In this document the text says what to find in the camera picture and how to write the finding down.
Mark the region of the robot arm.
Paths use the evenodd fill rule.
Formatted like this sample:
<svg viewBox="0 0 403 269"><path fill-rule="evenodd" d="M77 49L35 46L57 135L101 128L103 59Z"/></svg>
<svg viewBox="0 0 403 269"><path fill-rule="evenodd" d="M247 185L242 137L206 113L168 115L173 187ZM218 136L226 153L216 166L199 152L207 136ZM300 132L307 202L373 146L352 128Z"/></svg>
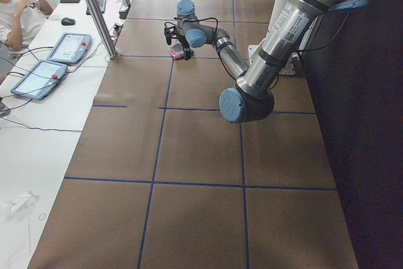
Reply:
<svg viewBox="0 0 403 269"><path fill-rule="evenodd" d="M241 57L226 30L202 25L195 14L195 4L181 0L177 4L177 24L166 26L167 44L177 39L185 59L191 49L211 45L226 71L235 79L234 87L219 98L222 116L230 123L245 123L266 118L275 105L270 85L297 50L312 22L328 11L355 9L369 0L285 0L277 19L268 27L265 39L254 51L250 64Z"/></svg>

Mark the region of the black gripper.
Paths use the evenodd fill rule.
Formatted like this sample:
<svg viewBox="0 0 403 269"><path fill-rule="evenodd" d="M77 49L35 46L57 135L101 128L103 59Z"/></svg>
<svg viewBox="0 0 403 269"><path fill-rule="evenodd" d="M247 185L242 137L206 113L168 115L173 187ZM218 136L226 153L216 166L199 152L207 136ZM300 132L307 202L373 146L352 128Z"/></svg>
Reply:
<svg viewBox="0 0 403 269"><path fill-rule="evenodd" d="M180 43L185 51L191 48L185 37L179 33L178 27L171 22L164 23L164 36L169 48L176 43Z"/></svg>

